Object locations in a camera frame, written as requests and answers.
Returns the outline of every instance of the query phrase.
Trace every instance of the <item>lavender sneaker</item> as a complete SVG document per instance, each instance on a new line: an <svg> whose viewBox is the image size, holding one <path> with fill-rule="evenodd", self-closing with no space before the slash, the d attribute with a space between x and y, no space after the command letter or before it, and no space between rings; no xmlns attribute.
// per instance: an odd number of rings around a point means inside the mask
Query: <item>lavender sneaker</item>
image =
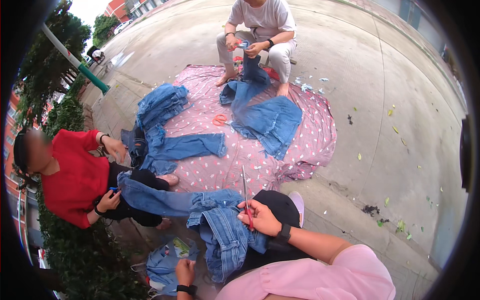
<svg viewBox="0 0 480 300"><path fill-rule="evenodd" d="M303 227L303 215L304 215L303 211L305 210L305 205L303 204L303 199L298 192L291 192L290 194L288 194L288 197L290 199L292 199L293 204L295 204L295 207L299 211L299 214L300 214L300 228L302 228Z"/></svg>

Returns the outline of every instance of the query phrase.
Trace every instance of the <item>white car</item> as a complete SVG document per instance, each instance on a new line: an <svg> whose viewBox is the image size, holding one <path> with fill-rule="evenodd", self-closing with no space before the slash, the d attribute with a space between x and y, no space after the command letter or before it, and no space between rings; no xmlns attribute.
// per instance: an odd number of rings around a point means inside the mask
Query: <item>white car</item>
<svg viewBox="0 0 480 300"><path fill-rule="evenodd" d="M132 22L133 20L128 20L126 22L121 23L120 25L117 26L117 28L115 28L115 30L113 31L113 34L115 35L119 34L123 29L125 29L125 27L127 27Z"/></svg>

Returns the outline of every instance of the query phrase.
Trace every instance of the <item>fallen leaf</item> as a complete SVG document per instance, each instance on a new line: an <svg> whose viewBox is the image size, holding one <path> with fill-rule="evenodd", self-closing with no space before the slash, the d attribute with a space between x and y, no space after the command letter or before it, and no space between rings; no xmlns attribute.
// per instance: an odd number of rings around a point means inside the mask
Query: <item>fallen leaf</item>
<svg viewBox="0 0 480 300"><path fill-rule="evenodd" d="M404 231L405 231L405 222L404 222L402 219L398 222L397 228L398 228L401 232L404 232Z"/></svg>

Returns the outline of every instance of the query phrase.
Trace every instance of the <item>scissor blade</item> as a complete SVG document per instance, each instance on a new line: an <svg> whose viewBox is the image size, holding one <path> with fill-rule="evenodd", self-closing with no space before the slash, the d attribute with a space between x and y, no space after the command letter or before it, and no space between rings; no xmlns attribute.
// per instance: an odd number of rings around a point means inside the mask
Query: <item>scissor blade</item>
<svg viewBox="0 0 480 300"><path fill-rule="evenodd" d="M242 174L242 179L243 179L243 197L245 198L245 205L248 207L248 201L247 201L247 181L245 180L245 166L241 166L241 174Z"/></svg>

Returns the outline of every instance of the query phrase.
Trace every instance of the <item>pink floral sheet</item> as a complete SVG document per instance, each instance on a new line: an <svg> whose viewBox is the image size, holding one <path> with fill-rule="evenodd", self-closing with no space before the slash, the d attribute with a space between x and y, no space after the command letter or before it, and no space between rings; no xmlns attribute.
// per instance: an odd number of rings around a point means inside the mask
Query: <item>pink floral sheet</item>
<svg viewBox="0 0 480 300"><path fill-rule="evenodd" d="M255 196L261 189L277 190L281 183L307 179L317 166L326 166L332 157L336 143L335 121L330 113L328 100L300 87L290 84L289 99L302 110L302 122L283 161L265 151L258 140L246 139L229 125L215 126L212 120L217 114L225 114L232 120L230 104L220 105L219 94L224 86L215 82L223 74L222 66L188 65L173 85L189 89L189 107L171 118L164 128L167 137L187 134L224 133L228 147L224 157L190 157L178 162L174 174L180 182L173 188L176 192L207 192L218 189L233 189L242 194L241 166L245 166L247 196ZM271 79L272 86L254 97L254 105L275 96L278 81Z"/></svg>

